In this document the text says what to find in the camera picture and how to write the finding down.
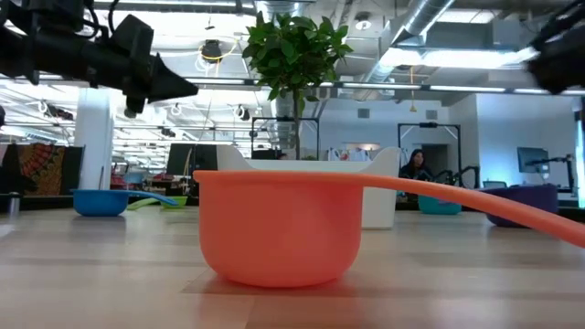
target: blue bowl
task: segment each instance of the blue bowl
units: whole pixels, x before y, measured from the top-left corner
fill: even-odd
[[[85,217],[116,217],[128,206],[130,195],[153,197],[176,206],[175,200],[154,193],[124,190],[73,190],[73,207]]]
[[[419,196],[419,209],[427,215],[457,215],[461,212],[462,207],[434,197]]]

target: woman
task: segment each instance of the woman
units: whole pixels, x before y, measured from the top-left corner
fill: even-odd
[[[416,180],[431,181],[431,170],[424,164],[424,154],[421,149],[412,151],[410,161],[400,168],[399,176]]]

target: white stand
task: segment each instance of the white stand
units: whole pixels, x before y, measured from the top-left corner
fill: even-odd
[[[110,189],[113,119],[108,90],[82,89],[75,119],[75,146],[85,147],[79,189]]]
[[[362,173],[398,176],[400,149],[380,151],[372,162],[246,160],[231,145],[218,145],[218,170],[288,170],[337,173]],[[364,190],[362,228],[388,229],[394,226],[396,191],[367,187]]]

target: white column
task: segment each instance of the white column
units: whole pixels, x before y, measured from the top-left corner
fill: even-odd
[[[80,90],[75,120],[75,146],[85,147],[81,163],[80,189],[110,189],[113,122],[110,91]]]

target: orange ladle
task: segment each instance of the orange ladle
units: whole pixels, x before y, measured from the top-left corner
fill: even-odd
[[[362,174],[198,171],[201,249],[218,274],[263,287],[340,277],[356,258],[364,187],[432,196],[515,221],[585,248],[585,226],[516,201],[455,186]]]

